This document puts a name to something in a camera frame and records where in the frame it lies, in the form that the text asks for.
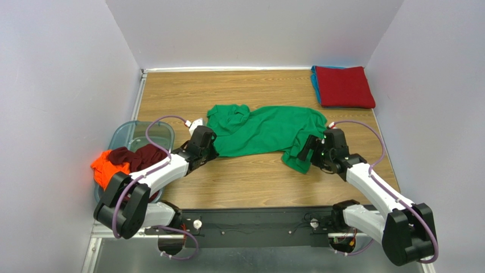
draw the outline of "orange cloth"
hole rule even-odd
[[[117,172],[130,173],[130,163],[122,163],[121,165],[113,165],[108,160],[108,155],[111,150],[102,152],[101,156],[96,159],[91,168],[94,170],[94,180],[104,189],[108,187],[109,180]]]

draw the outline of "wire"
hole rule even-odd
[[[133,179],[126,187],[125,189],[123,190],[123,192],[121,192],[121,195],[120,195],[120,198],[118,199],[118,201],[116,202],[116,206],[114,207],[114,212],[113,212],[113,219],[112,219],[112,222],[111,222],[111,229],[113,230],[113,235],[115,238],[117,239],[120,239],[121,236],[118,234],[118,231],[117,231],[117,227],[116,227],[116,220],[118,218],[118,213],[120,212],[120,207],[121,207],[121,204],[123,203],[123,199],[125,198],[125,196],[127,195],[128,191],[130,191],[130,189],[132,188],[132,186],[140,181],[141,179],[143,179],[144,177],[146,177],[147,175],[151,175],[152,173],[156,172],[156,171],[159,171],[160,169],[164,168],[165,166],[167,166],[168,164],[170,164],[170,161],[172,160],[172,155],[170,154],[170,152],[163,148],[162,146],[160,146],[159,144],[155,143],[149,136],[149,131],[150,129],[159,121],[161,121],[162,119],[164,118],[178,118],[180,119],[181,121],[183,121],[185,124],[187,124],[187,120],[178,116],[178,115],[164,115],[160,118],[158,118],[156,121],[152,122],[150,125],[148,125],[148,127],[146,128],[146,131],[145,131],[145,137],[146,139],[148,140],[148,142],[150,142],[153,146],[159,148],[160,150],[162,150],[165,154],[167,154],[167,157],[168,157],[168,161],[163,163],[162,165],[158,166],[157,168],[154,168],[150,171],[147,171],[146,174],[144,175],[141,175],[141,176],[138,176],[137,178]],[[168,230],[168,231],[174,231],[174,232],[178,232],[178,233],[182,233],[182,234],[185,234],[186,236],[189,236],[190,238],[192,238],[195,242],[195,252],[190,255],[189,257],[184,257],[184,258],[177,258],[177,257],[172,257],[171,255],[168,255],[166,253],[162,253],[163,255],[169,257],[170,259],[174,259],[174,260],[188,260],[188,259],[191,259],[193,256],[195,256],[197,254],[197,252],[199,252],[199,242],[197,241],[197,239],[195,239],[195,237],[190,234],[189,232],[185,231],[185,230],[179,230],[179,229],[173,229],[171,227],[167,227],[167,226],[159,226],[160,229],[163,229],[163,230]]]
[[[190,256],[187,256],[187,257],[174,257],[172,255],[168,255],[167,253],[165,252],[162,252],[162,255],[165,256],[165,257],[168,257],[169,259],[171,260],[189,260],[189,259],[192,259],[193,257],[195,257],[195,255],[197,255],[197,253],[199,252],[199,242],[197,241],[197,239],[195,238],[195,236],[193,236],[191,233],[185,231],[185,230],[181,230],[181,229],[174,229],[174,228],[171,228],[171,227],[168,227],[168,226],[159,226],[158,227],[159,229],[163,229],[165,231],[172,231],[172,232],[178,232],[178,233],[182,233],[186,236],[189,236],[192,240],[194,240],[194,243],[195,243],[195,251],[190,255]]]
[[[423,228],[425,229],[426,233],[430,237],[431,244],[433,244],[433,248],[434,248],[434,255],[429,260],[419,260],[418,262],[420,262],[420,263],[433,263],[433,262],[435,262],[438,259],[438,254],[439,254],[438,241],[436,240],[436,237],[434,236],[434,234],[431,231],[431,229],[429,228],[429,226],[426,224],[426,222],[423,220],[423,218],[413,208],[411,208],[404,201],[400,200],[392,191],[390,191],[386,186],[384,186],[381,182],[379,182],[378,179],[375,178],[374,174],[372,174],[372,170],[374,169],[374,167],[377,164],[379,164],[381,161],[383,161],[383,159],[385,157],[385,146],[384,146],[384,141],[381,138],[381,136],[376,132],[376,130],[374,130],[372,127],[370,127],[369,125],[365,124],[364,122],[353,121],[353,120],[345,120],[345,121],[337,121],[334,124],[337,125],[339,123],[357,123],[357,124],[360,124],[360,125],[363,125],[363,126],[367,127],[369,130],[371,130],[376,135],[377,139],[381,143],[382,154],[381,154],[381,157],[376,162],[372,163],[371,166],[369,167],[369,176],[372,178],[372,180],[381,189],[383,189],[387,194],[389,194],[392,198],[394,198],[396,200],[396,202],[399,202],[399,204],[401,204],[402,206],[404,206],[405,208],[407,208],[407,210],[410,211],[411,214],[420,222],[420,224],[423,226]],[[366,250],[367,248],[370,247],[370,245],[372,244],[372,242],[373,242],[373,240],[371,240],[370,243],[367,244],[365,247],[363,247],[361,250],[359,250],[359,251],[357,251],[355,253],[354,252],[349,253],[347,255],[357,255],[357,254],[360,254],[360,253],[364,252],[364,250]]]

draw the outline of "green cloth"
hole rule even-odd
[[[289,167],[306,173],[310,151],[304,162],[297,158],[309,135],[323,138],[327,119],[320,112],[296,106],[266,106],[253,112],[247,105],[216,105],[207,113],[207,126],[214,130],[219,156],[235,157],[282,151]]]

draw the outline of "white baseboard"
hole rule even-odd
[[[198,71],[261,71],[261,70],[310,70],[311,67],[169,67],[143,69],[148,72],[198,72]]]

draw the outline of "gray floor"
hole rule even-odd
[[[191,251],[185,249],[179,255]],[[162,258],[159,253],[156,238],[103,239],[96,272],[422,272],[417,263],[394,266],[376,243],[355,257],[312,247],[202,249],[184,262]]]

